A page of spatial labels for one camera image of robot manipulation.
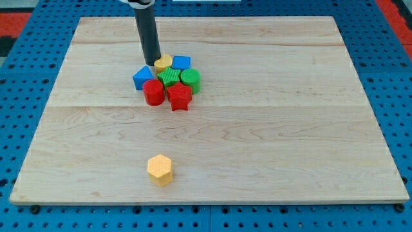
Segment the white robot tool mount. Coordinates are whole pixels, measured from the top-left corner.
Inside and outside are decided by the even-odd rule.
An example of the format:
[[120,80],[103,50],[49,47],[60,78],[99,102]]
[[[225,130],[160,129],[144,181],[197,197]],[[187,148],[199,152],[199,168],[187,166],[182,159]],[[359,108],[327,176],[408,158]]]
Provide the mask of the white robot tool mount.
[[154,5],[155,0],[119,0],[129,5],[131,8],[149,8]]

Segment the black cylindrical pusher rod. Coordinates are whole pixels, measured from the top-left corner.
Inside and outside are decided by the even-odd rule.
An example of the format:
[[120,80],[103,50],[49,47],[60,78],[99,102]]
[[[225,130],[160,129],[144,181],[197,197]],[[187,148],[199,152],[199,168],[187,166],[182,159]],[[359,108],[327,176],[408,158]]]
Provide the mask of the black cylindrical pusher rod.
[[145,63],[154,66],[155,61],[161,58],[154,8],[134,9],[134,13]]

